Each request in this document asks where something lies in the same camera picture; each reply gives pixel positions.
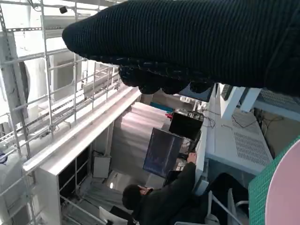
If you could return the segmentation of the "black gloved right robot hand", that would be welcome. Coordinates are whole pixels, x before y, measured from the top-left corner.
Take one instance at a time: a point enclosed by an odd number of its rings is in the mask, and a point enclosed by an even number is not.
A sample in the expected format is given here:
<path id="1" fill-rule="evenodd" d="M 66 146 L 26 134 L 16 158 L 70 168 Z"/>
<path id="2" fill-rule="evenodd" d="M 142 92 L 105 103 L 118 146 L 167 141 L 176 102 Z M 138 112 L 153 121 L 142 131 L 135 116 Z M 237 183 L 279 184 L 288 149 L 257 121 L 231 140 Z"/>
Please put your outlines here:
<path id="1" fill-rule="evenodd" d="M 300 94 L 297 0 L 128 0 L 67 26 L 67 48 L 143 94 L 215 83 Z"/>

